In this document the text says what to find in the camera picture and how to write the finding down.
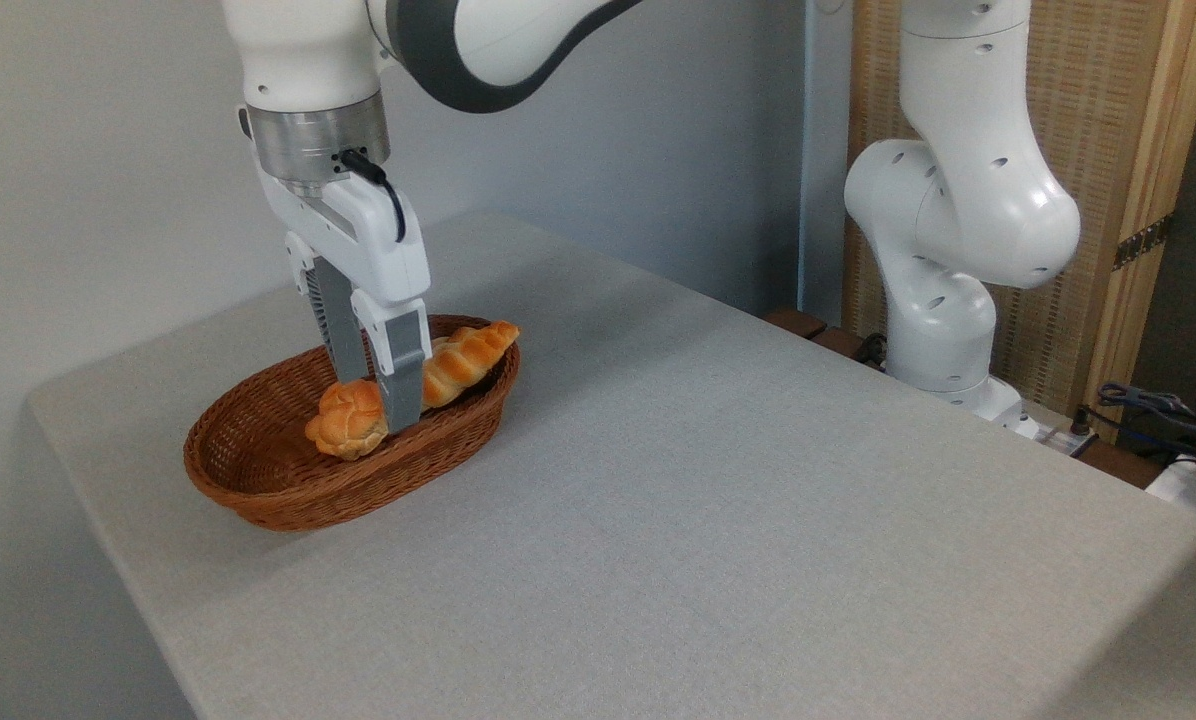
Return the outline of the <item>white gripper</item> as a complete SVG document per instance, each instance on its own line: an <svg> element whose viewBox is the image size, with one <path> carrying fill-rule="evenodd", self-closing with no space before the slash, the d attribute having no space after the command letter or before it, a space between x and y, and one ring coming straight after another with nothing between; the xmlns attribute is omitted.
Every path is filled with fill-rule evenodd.
<svg viewBox="0 0 1196 720"><path fill-rule="evenodd" d="M313 310L337 382L370 376L360 322L368 332L388 432L409 429L423 414L425 360L432 356L428 315L417 299L432 277L410 201L399 193L405 232L398 240L391 196L359 176L332 181L319 199L309 199L264 169L256 173L274 214L289 228L283 246L295 286ZM354 291L348 279L361 289Z"/></svg>

